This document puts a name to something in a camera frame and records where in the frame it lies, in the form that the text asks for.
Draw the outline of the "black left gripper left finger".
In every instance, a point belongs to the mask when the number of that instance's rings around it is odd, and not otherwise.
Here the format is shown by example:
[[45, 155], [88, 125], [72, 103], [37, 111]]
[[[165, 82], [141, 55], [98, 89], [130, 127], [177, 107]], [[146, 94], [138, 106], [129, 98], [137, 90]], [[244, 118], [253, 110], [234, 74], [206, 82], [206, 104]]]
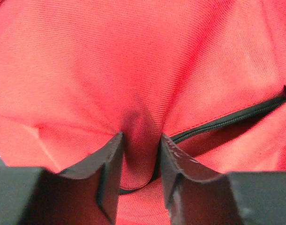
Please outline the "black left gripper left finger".
[[0, 157], [0, 225], [115, 224], [122, 160], [123, 133], [60, 173]]

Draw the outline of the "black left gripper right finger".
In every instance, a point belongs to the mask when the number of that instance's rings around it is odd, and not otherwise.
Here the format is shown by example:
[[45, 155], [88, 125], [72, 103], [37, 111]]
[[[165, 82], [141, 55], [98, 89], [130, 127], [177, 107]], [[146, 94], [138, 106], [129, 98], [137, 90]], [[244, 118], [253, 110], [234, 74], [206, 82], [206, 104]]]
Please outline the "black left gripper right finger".
[[173, 225], [286, 225], [286, 172], [218, 173], [161, 136], [165, 207]]

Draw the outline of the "red student backpack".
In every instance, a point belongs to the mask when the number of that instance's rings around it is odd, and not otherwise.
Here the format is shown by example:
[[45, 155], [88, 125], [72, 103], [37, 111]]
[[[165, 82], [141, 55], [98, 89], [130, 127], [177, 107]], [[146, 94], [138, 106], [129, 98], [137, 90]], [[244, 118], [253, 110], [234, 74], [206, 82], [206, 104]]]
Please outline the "red student backpack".
[[0, 0], [0, 155], [59, 172], [123, 132], [117, 224], [167, 225], [162, 134], [286, 90], [286, 0]]

